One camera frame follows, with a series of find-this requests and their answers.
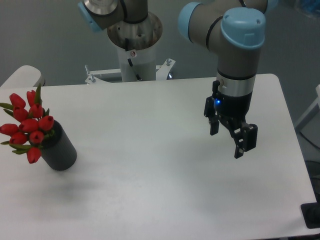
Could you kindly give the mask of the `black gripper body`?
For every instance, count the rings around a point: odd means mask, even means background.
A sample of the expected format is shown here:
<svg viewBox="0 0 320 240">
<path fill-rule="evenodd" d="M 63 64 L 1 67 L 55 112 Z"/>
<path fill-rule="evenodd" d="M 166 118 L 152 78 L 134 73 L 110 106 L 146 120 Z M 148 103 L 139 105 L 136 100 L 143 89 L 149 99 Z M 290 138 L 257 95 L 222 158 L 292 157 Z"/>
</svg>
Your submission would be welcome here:
<svg viewBox="0 0 320 240">
<path fill-rule="evenodd" d="M 205 100 L 204 116 L 208 119 L 218 116 L 219 123 L 229 130 L 231 122 L 246 122 L 252 93 L 243 96 L 229 96 L 219 90 L 221 86 L 222 83 L 219 80 L 213 81 L 212 95 Z"/>
</svg>

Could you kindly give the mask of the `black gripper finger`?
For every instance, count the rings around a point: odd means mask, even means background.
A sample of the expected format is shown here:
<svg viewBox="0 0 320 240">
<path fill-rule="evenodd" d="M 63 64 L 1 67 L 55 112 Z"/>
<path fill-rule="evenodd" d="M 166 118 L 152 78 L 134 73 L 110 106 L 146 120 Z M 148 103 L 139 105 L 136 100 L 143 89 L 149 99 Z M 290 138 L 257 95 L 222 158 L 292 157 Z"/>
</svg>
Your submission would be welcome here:
<svg viewBox="0 0 320 240">
<path fill-rule="evenodd" d="M 210 125 L 210 135 L 213 136 L 219 132 L 219 117 L 218 116 L 211 116 L 208 118 L 208 122 Z"/>
<path fill-rule="evenodd" d="M 242 157 L 244 152 L 248 152 L 256 147 L 258 126 L 245 121 L 231 122 L 229 132 L 235 142 L 234 157 Z"/>
</svg>

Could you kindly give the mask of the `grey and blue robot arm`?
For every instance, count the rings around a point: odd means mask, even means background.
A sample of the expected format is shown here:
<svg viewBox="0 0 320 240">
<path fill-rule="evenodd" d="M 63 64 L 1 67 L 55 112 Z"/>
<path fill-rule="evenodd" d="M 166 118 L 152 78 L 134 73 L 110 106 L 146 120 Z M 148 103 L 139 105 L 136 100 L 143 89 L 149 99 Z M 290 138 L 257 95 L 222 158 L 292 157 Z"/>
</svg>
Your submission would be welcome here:
<svg viewBox="0 0 320 240">
<path fill-rule="evenodd" d="M 180 34 L 218 57 L 212 95 L 204 107 L 211 135 L 220 125 L 233 138 L 257 134 L 257 126 L 246 122 L 246 114 L 265 42 L 265 14 L 276 5 L 275 0 L 191 2 L 179 13 Z M 146 0 L 82 0 L 78 9 L 94 32 L 107 30 L 109 39 L 122 50 L 123 81 L 156 78 L 156 65 L 146 63 L 142 52 L 160 40 L 163 28 Z"/>
</svg>

